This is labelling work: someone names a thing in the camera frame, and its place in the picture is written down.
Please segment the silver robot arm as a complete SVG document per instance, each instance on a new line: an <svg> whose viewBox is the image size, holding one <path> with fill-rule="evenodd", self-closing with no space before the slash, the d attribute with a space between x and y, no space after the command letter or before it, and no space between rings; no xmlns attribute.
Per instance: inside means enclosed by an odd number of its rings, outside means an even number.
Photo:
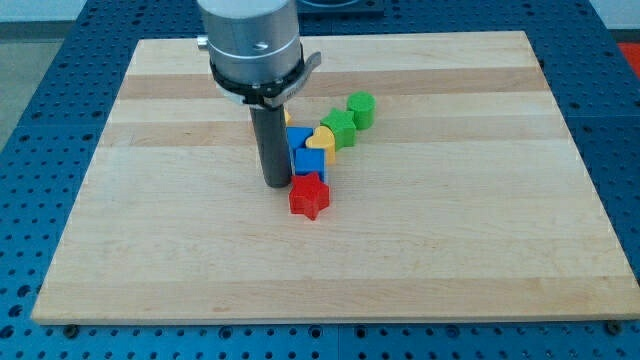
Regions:
<svg viewBox="0 0 640 360"><path fill-rule="evenodd" d="M265 183L289 185L284 104L322 62L304 55L292 0L198 0L210 69L227 98L249 108Z"/></svg>

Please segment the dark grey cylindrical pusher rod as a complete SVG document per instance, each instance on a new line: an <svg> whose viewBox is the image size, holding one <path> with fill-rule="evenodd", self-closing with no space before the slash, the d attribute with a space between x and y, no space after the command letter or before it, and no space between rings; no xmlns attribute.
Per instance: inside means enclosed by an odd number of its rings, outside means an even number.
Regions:
<svg viewBox="0 0 640 360"><path fill-rule="evenodd" d="M272 188L288 186L292 168L284 107L251 107L250 115L265 183Z"/></svg>

